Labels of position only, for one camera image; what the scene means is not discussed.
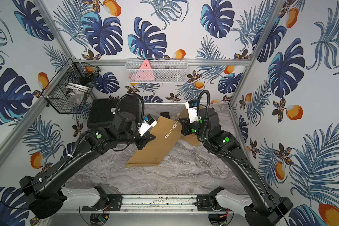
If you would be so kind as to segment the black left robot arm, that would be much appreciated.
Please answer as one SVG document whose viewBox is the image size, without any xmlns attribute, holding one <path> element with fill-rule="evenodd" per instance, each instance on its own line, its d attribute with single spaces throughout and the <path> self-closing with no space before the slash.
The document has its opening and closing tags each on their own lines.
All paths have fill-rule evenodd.
<svg viewBox="0 0 339 226">
<path fill-rule="evenodd" d="M 135 98 L 141 104 L 138 118 L 120 109 L 122 101 Z M 20 180 L 26 196 L 27 208 L 39 219 L 46 219 L 69 202 L 63 191 L 63 184 L 84 166 L 99 158 L 109 150 L 116 151 L 118 144 L 135 144 L 142 150 L 155 136 L 139 131 L 140 123 L 145 121 L 145 103 L 135 93 L 122 96 L 117 104 L 114 119 L 108 127 L 100 127 L 82 133 L 72 151 L 44 173 L 35 177 L 25 176 Z"/>
</svg>

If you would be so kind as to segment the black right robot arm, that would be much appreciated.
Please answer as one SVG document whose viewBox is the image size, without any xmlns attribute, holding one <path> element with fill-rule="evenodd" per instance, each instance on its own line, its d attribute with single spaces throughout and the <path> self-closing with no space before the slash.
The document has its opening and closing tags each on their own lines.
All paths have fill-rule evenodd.
<svg viewBox="0 0 339 226">
<path fill-rule="evenodd" d="M 195 205 L 199 210 L 227 209 L 245 218 L 250 226 L 275 226 L 293 208 L 289 198 L 280 197 L 250 163 L 241 144 L 232 133 L 221 129 L 218 114 L 210 107 L 211 97 L 203 90 L 197 99 L 186 103 L 189 117 L 180 118 L 181 133 L 195 135 L 204 148 L 228 166 L 241 182 L 248 198 L 235 195 L 219 186 L 208 195 L 206 204 Z"/>
</svg>

